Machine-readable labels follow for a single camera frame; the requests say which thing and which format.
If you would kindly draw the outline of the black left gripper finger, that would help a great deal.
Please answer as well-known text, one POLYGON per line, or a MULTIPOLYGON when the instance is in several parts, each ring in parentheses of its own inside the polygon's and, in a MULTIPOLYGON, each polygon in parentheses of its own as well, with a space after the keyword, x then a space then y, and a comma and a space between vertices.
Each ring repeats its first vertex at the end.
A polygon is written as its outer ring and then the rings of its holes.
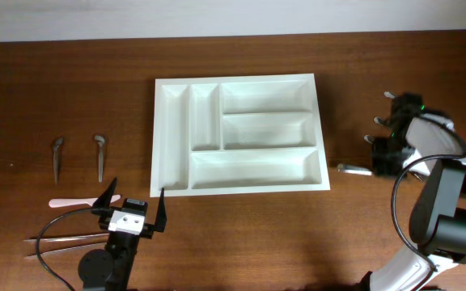
POLYGON ((156 218, 155 218, 155 232, 163 233, 167 224, 167 213, 164 202, 164 192, 165 189, 162 188, 159 196, 159 204, 157 208, 156 218))
POLYGON ((93 203, 92 208, 93 209, 108 208, 109 205, 111 204, 111 199, 116 190, 116 186, 117 186, 117 177, 115 177, 112 180, 112 182, 110 183, 108 188, 104 191, 104 193, 97 198, 97 200, 93 203))

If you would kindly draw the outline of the metal fork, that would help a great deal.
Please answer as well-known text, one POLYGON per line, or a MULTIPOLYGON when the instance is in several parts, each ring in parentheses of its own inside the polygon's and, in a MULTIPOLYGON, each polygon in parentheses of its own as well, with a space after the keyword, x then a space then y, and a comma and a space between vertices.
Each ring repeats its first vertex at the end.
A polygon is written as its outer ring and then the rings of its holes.
POLYGON ((365 175, 365 176, 372 176, 372 170, 364 167, 358 167, 354 165, 339 163, 337 165, 337 171, 345 174, 351 175, 365 175))
POLYGON ((374 144, 375 143, 375 138, 372 137, 372 136, 365 135, 363 139, 369 144, 374 144))

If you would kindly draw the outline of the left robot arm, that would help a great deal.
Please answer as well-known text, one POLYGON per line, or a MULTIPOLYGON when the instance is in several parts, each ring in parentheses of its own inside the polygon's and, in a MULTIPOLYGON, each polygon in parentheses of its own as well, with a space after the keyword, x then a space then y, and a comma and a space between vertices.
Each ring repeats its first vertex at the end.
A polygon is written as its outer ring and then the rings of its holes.
POLYGON ((116 187, 114 179, 91 207, 108 238, 104 248, 87 252, 78 264, 84 290, 126 290, 140 239, 151 238, 156 231, 146 222, 145 201, 128 198, 121 207, 111 206, 116 187))

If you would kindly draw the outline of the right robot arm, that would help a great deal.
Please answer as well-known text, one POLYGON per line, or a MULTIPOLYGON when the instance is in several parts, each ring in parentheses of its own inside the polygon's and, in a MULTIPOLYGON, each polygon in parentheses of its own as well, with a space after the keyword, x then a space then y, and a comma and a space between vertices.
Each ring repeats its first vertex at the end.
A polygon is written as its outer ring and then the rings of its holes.
MULTIPOLYGON (((155 97, 151 187, 161 196, 328 191, 315 92, 204 95, 192 88, 155 97)), ((418 290, 444 267, 466 264, 466 143, 451 118, 419 95, 393 98, 390 137, 371 140, 372 173, 400 183, 426 177, 403 248, 361 283, 418 290)))

